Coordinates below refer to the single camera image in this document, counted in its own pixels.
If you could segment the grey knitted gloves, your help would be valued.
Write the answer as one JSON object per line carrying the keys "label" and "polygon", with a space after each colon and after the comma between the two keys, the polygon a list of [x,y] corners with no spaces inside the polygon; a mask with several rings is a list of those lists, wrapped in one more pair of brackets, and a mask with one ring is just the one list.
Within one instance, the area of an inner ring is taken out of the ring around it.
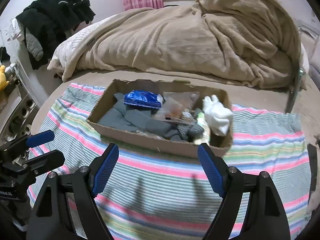
{"label": "grey knitted gloves", "polygon": [[154,119],[151,116],[152,110],[126,105],[122,93],[116,93],[114,97],[117,100],[116,103],[98,121],[101,126],[136,133],[141,131],[171,141],[182,140],[176,126]]}

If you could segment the blue tissue pack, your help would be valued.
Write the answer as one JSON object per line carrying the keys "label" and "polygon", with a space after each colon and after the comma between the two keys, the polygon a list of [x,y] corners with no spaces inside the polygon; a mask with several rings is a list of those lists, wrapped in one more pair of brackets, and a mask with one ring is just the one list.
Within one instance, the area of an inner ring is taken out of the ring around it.
{"label": "blue tissue pack", "polygon": [[132,90],[124,95],[126,105],[160,109],[164,102],[161,94],[155,94],[145,90]]}

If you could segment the white sock pair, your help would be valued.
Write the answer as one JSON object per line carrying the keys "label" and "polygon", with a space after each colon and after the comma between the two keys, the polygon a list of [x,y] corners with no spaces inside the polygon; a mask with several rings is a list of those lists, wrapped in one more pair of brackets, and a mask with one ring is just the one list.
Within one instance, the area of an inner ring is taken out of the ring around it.
{"label": "white sock pair", "polygon": [[225,137],[233,120],[233,113],[226,108],[216,95],[205,96],[202,100],[205,120],[210,130],[220,137]]}

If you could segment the dark striped grey socks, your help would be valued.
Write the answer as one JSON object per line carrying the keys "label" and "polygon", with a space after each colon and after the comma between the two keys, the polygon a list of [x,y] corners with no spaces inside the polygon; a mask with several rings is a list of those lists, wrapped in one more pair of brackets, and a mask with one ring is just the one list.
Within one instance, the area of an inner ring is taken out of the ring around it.
{"label": "dark striped grey socks", "polygon": [[196,108],[194,111],[188,112],[183,111],[181,119],[182,120],[189,120],[188,124],[177,124],[177,132],[178,134],[172,137],[171,139],[174,141],[190,141],[193,140],[196,134],[196,118],[199,113],[203,113],[200,108]]}

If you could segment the cartoon capybara tissue pack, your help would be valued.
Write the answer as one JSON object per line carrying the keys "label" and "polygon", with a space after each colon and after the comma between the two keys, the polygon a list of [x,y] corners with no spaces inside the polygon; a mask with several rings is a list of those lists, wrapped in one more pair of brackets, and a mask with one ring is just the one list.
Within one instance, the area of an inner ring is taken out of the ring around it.
{"label": "cartoon capybara tissue pack", "polygon": [[195,145],[200,145],[202,143],[210,143],[210,127],[206,122],[204,113],[199,113],[196,119],[196,134],[193,140]]}

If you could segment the clear bag with snacks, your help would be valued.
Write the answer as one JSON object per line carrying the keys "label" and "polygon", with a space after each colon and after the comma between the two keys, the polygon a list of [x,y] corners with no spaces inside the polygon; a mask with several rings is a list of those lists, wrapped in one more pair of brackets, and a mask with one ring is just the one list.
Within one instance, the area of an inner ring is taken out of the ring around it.
{"label": "clear bag with snacks", "polygon": [[164,92],[164,102],[153,118],[173,124],[191,125],[195,122],[191,112],[199,96],[199,92]]}

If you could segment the white pillow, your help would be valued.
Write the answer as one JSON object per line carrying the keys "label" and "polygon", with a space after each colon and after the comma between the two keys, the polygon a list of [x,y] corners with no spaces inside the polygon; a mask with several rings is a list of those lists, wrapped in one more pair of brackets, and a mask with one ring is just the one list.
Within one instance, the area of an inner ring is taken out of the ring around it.
{"label": "white pillow", "polygon": [[78,31],[77,33],[74,33],[67,40],[63,41],[60,45],[58,45],[58,47],[54,51],[52,59],[48,64],[47,70],[50,70],[57,74],[63,73],[65,67],[67,66],[69,58],[71,57],[73,51],[76,49],[78,44],[81,43],[81,41],[85,39],[87,35],[89,35],[91,32],[97,29],[100,25],[109,21],[115,16],[116,14],[107,17],[99,22],[88,25],[85,28]]}

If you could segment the striped colourful bed cloth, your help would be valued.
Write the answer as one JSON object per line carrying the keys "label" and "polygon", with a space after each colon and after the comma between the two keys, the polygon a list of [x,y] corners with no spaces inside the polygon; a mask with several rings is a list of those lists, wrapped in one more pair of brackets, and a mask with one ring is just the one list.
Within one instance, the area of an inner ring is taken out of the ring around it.
{"label": "striped colourful bed cloth", "polygon": [[[55,100],[40,131],[52,142],[32,148],[31,158],[52,150],[65,156],[59,174],[88,165],[107,148],[87,118],[104,87],[72,83]],[[224,161],[241,172],[270,174],[283,202],[291,237],[310,219],[311,170],[299,116],[233,105],[233,144]],[[201,239],[221,198],[197,159],[160,154],[119,143],[119,159],[96,204],[115,239]]]}

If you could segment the black clothes pile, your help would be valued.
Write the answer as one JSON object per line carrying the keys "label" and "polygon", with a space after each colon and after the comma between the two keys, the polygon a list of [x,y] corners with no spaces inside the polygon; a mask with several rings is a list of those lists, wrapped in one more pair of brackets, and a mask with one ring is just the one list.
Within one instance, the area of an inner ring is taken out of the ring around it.
{"label": "black clothes pile", "polygon": [[90,0],[36,0],[26,7],[16,20],[23,28],[33,70],[48,63],[68,31],[94,17]]}

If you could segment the brown cardboard box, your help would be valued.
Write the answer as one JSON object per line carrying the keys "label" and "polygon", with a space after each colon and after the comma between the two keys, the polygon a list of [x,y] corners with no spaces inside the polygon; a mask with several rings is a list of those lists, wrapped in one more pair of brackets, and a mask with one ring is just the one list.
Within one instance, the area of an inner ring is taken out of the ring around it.
{"label": "brown cardboard box", "polygon": [[228,93],[216,87],[197,86],[183,81],[164,81],[164,80],[144,80],[126,81],[114,79],[106,88],[100,100],[96,103],[87,122],[100,134],[113,140],[119,140],[131,145],[155,150],[161,153],[172,153],[185,157],[197,158],[197,145],[191,142],[170,141],[157,139],[154,136],[140,135],[129,131],[122,131],[116,128],[98,124],[100,118],[109,111],[116,103],[114,94],[117,92],[126,94],[132,90],[147,90],[153,93],[164,92],[199,92],[200,98],[195,106],[202,106],[202,99],[205,96],[216,95],[220,102],[228,109],[232,108]]}

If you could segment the beige fleece blanket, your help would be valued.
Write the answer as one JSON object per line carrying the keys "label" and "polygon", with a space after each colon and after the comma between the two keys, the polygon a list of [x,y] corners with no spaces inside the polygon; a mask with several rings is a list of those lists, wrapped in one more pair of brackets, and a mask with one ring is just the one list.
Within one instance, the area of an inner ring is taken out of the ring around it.
{"label": "beige fleece blanket", "polygon": [[300,36],[277,0],[196,0],[117,14],[78,44],[63,81],[82,69],[135,68],[262,89],[290,86]]}

